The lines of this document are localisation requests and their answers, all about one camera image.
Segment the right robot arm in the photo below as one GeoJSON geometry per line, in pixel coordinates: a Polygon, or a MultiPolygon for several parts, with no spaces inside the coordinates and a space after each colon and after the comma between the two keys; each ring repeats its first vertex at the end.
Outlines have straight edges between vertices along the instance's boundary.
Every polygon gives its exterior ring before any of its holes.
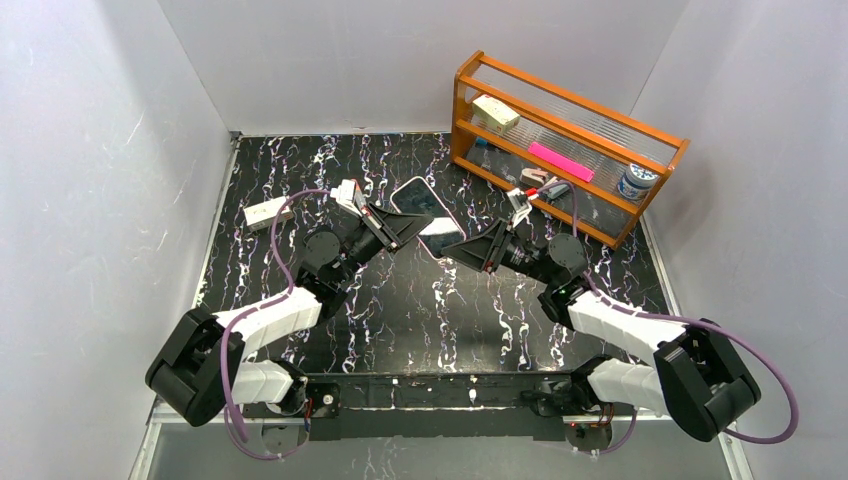
{"type": "Polygon", "coordinates": [[[555,236],[537,248],[504,220],[487,230],[493,259],[487,273],[504,266],[544,283],[538,300],[549,320],[600,338],[634,355],[628,363],[597,355],[572,370],[562,386],[541,387],[533,397],[590,408],[623,403],[670,416],[690,437],[714,439],[762,398],[761,389],[730,340],[716,324],[655,319],[593,290],[579,241],[555,236]]]}

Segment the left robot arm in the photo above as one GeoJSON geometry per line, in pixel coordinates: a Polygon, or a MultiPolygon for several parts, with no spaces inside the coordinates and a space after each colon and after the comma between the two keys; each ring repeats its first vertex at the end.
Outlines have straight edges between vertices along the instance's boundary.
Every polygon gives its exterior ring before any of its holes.
{"type": "Polygon", "coordinates": [[[327,227],[316,229],[281,293],[234,310],[186,311],[152,360],[146,386],[190,425],[202,426],[223,413],[245,439],[242,406],[292,400],[301,408],[294,390],[306,380],[291,364],[251,362],[249,356],[334,316],[347,301],[348,282],[381,252],[455,229],[443,217],[392,212],[373,203],[360,209],[346,238],[327,227]]]}

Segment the pink flat case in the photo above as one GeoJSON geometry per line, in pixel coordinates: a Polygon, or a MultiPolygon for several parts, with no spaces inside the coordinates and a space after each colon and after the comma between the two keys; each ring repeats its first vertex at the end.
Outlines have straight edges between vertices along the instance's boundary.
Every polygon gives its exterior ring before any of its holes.
{"type": "Polygon", "coordinates": [[[550,165],[573,175],[575,178],[583,182],[590,183],[594,178],[595,172],[592,169],[577,163],[564,155],[539,144],[538,142],[532,142],[528,147],[528,152],[546,161],[550,165]]]}

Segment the light blue stapler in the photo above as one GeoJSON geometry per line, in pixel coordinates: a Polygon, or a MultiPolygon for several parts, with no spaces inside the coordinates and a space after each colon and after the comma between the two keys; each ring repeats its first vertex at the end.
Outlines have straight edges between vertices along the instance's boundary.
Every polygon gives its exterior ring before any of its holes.
{"type": "Polygon", "coordinates": [[[570,182],[559,181],[554,182],[549,186],[549,188],[544,192],[544,196],[549,201],[554,201],[564,195],[567,195],[571,192],[572,185],[570,182]]]}

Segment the beige small stapler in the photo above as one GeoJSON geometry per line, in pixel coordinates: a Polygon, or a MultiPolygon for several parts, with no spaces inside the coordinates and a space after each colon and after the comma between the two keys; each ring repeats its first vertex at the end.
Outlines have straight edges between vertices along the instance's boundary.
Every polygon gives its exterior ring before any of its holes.
{"type": "Polygon", "coordinates": [[[536,168],[523,168],[519,176],[520,182],[528,188],[540,188],[547,183],[548,179],[547,171],[536,168]]]}

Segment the white box on table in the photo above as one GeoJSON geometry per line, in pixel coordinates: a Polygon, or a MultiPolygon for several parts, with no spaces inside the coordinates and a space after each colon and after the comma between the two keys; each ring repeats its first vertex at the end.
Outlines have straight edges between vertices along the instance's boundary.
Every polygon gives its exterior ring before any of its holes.
{"type": "Polygon", "coordinates": [[[256,232],[271,227],[276,223],[277,214],[286,201],[287,198],[281,196],[244,207],[242,211],[247,229],[256,232]]]}

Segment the orange wooden shelf rack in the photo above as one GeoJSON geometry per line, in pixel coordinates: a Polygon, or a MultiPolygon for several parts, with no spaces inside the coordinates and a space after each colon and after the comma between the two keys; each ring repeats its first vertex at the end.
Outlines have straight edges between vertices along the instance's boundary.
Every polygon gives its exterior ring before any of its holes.
{"type": "Polygon", "coordinates": [[[451,160],[504,191],[523,185],[523,168],[549,173],[547,183],[565,179],[569,194],[535,208],[567,223],[610,248],[630,235],[651,201],[673,174],[690,145],[538,76],[477,51],[457,70],[453,87],[451,160]],[[488,94],[510,106],[521,119],[508,133],[496,134],[472,110],[472,101],[488,94]],[[487,140],[493,148],[474,145],[487,140]],[[590,183],[528,152],[532,142],[550,148],[595,172],[590,183]],[[623,198],[617,184],[631,164],[660,178],[641,201],[623,198]]]}

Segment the cream cardboard box on shelf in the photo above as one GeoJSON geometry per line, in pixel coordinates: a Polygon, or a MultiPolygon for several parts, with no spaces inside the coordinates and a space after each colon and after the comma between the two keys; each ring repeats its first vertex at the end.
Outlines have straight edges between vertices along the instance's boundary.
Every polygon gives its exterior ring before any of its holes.
{"type": "Polygon", "coordinates": [[[501,100],[481,94],[472,103],[474,114],[491,130],[503,135],[518,125],[521,116],[501,100]]]}

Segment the blue white round jar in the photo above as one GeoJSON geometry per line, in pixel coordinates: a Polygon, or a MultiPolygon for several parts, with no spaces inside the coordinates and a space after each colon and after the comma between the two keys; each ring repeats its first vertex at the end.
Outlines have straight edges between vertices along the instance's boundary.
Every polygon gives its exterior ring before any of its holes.
{"type": "Polygon", "coordinates": [[[631,163],[620,177],[617,190],[627,200],[641,201],[659,178],[657,173],[631,163]]]}

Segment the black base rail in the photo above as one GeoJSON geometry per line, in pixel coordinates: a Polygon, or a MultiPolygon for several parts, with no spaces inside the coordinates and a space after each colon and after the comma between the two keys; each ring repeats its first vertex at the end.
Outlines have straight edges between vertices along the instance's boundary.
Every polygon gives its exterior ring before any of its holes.
{"type": "Polygon", "coordinates": [[[616,407],[564,397],[565,372],[311,374],[306,401],[315,441],[402,436],[530,437],[563,441],[608,430],[616,407]]]}

